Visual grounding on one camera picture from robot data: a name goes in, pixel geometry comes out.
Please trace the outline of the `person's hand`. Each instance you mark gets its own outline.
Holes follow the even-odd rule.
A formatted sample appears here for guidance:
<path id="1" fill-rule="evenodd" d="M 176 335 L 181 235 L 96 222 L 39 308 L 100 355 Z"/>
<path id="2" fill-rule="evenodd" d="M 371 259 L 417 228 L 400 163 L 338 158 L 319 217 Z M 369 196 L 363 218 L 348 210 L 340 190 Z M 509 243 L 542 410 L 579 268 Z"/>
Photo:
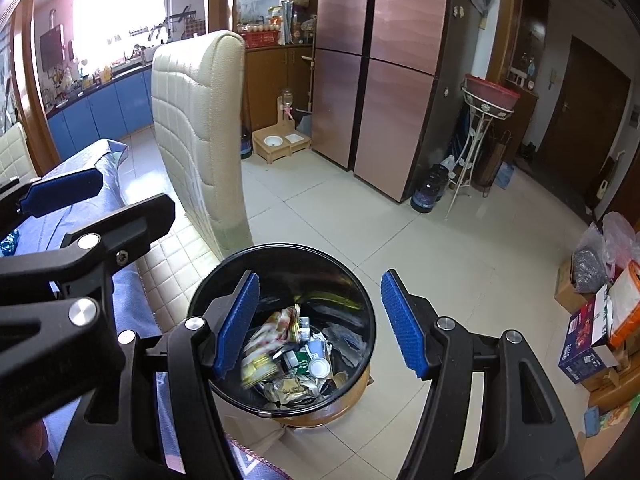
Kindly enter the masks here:
<path id="1" fill-rule="evenodd" d="M 11 458 L 36 462 L 48 450 L 48 433 L 43 420 L 17 430 L 14 434 L 1 435 L 1 460 L 9 463 Z"/>

